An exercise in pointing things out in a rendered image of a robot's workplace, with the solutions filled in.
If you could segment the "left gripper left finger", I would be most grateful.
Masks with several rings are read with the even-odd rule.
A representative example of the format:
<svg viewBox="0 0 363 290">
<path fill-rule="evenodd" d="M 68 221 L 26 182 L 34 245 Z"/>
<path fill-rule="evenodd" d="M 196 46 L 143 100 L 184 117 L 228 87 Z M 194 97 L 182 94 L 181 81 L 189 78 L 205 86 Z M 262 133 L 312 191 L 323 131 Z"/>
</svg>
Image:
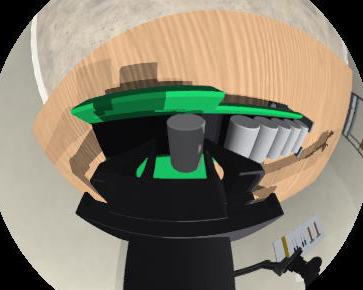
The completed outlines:
<svg viewBox="0 0 363 290">
<path fill-rule="evenodd" d="M 146 143 L 101 162 L 95 171 L 116 173 L 122 176 L 137 177 L 137 169 L 146 160 L 145 168 L 140 177 L 153 178 L 157 155 L 157 142 L 153 138 Z"/>
</svg>

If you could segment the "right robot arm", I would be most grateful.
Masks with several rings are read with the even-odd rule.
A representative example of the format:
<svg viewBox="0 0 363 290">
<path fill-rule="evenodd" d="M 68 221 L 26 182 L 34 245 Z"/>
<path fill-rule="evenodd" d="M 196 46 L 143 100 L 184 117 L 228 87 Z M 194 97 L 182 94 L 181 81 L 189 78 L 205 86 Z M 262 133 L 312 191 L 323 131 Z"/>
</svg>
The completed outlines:
<svg viewBox="0 0 363 290">
<path fill-rule="evenodd" d="M 286 271 L 295 272 L 306 281 L 305 289 L 319 276 L 320 266 L 322 264 L 322 259 L 320 257 L 314 257 L 310 260 L 310 262 L 302 260 L 303 257 L 299 254 L 302 254 L 302 250 L 297 254 L 297 256 L 290 262 L 290 264 L 285 268 L 283 273 Z M 290 266 L 291 265 L 291 266 Z M 289 267 L 290 266 L 290 267 Z M 289 267 L 289 269 L 287 269 Z M 301 270 L 301 271 L 300 271 Z"/>
</svg>

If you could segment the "grey cylinder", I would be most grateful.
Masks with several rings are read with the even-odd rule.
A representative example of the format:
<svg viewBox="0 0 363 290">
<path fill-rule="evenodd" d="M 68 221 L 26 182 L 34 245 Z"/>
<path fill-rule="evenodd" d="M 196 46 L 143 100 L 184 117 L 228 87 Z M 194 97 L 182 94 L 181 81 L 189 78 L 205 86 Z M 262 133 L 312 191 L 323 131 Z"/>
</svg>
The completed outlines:
<svg viewBox="0 0 363 290">
<path fill-rule="evenodd" d="M 256 116 L 254 117 L 254 120 L 258 122 L 260 129 L 248 158 L 258 163 L 262 163 L 274 141 L 278 131 L 278 126 L 276 123 L 265 117 Z"/>
<path fill-rule="evenodd" d="M 190 173 L 201 165 L 205 120 L 195 114 L 177 114 L 167 120 L 172 167 Z"/>
<path fill-rule="evenodd" d="M 270 147 L 270 150 L 269 150 L 266 158 L 271 159 L 271 160 L 276 160 L 279 157 L 279 155 L 288 139 L 288 136 L 291 132 L 291 127 L 286 122 L 284 122 L 280 119 L 277 119 L 277 118 L 271 118 L 271 121 L 273 121 L 274 123 L 277 124 L 278 131 L 277 131 L 277 134 L 274 138 L 274 141 Z"/>
<path fill-rule="evenodd" d="M 290 132 L 288 139 L 280 154 L 281 156 L 287 157 L 290 154 L 290 152 L 299 136 L 301 128 L 299 125 L 297 125 L 295 122 L 293 122 L 291 120 L 284 119 L 283 121 L 286 122 L 291 127 L 291 132 Z"/>
<path fill-rule="evenodd" d="M 296 140 L 296 143 L 294 144 L 294 147 L 291 150 L 292 153 L 297 153 L 309 128 L 306 124 L 304 124 L 303 122 L 301 122 L 297 119 L 293 119 L 293 122 L 295 122 L 297 125 L 299 125 L 301 127 L 300 134 Z"/>
<path fill-rule="evenodd" d="M 259 129 L 260 125 L 252 118 L 242 115 L 230 117 L 224 147 L 248 158 Z"/>
</svg>

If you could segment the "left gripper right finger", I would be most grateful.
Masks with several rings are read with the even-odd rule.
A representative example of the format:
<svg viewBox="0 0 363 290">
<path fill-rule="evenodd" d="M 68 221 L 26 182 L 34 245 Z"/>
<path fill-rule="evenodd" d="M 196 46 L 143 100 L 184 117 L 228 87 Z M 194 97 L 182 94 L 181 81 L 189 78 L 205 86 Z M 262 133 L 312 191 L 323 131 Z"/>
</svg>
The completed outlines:
<svg viewBox="0 0 363 290">
<path fill-rule="evenodd" d="M 223 169 L 222 180 L 227 197 L 253 192 L 265 175 L 260 163 L 221 147 L 207 138 L 204 138 L 203 154 L 207 178 L 220 179 L 213 158 Z"/>
</svg>

